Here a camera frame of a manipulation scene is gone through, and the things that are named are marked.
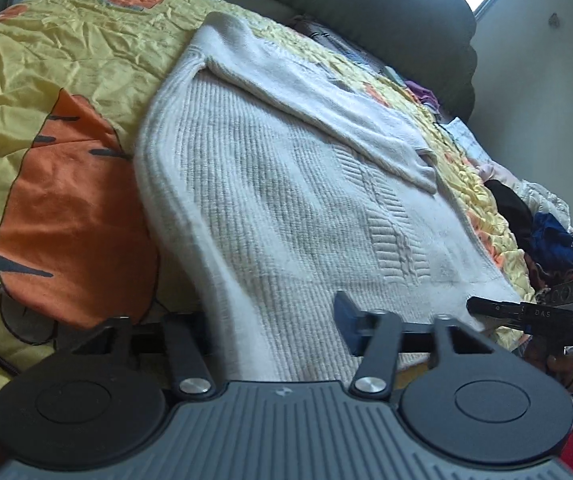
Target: grey headboard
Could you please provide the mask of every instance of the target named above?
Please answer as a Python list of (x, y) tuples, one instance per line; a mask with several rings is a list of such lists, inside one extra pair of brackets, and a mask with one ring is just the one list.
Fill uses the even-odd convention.
[(467, 120), (475, 94), (475, 17), (465, 0), (277, 0), (311, 14)]

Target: cable knit pattern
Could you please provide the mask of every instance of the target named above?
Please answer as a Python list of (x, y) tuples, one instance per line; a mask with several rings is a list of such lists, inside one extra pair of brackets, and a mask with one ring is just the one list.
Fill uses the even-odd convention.
[(357, 360), (331, 315), (340, 289), (365, 309), (478, 330), (469, 295), (519, 300), (433, 163), (395, 113), (218, 13), (154, 98), (135, 156), (226, 376), (262, 381), (350, 379)]

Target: quilted bedspread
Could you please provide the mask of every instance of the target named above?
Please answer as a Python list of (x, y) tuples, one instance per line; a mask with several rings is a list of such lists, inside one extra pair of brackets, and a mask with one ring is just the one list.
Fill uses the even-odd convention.
[[(25, 0), (0, 13), (0, 388), (102, 319), (199, 308), (148, 232), (131, 153), (151, 97), (213, 10), (414, 118), (515, 289), (521, 251), (475, 171), (406, 90), (221, 0)], [(516, 334), (499, 332), (505, 346)]]

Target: pile of clothes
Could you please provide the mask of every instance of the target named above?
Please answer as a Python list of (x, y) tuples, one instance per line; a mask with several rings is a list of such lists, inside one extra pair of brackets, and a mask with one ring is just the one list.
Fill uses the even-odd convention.
[(478, 172), (525, 251), (534, 290), (573, 280), (573, 229), (566, 202), (540, 184), (518, 180), (497, 162), (479, 166)]

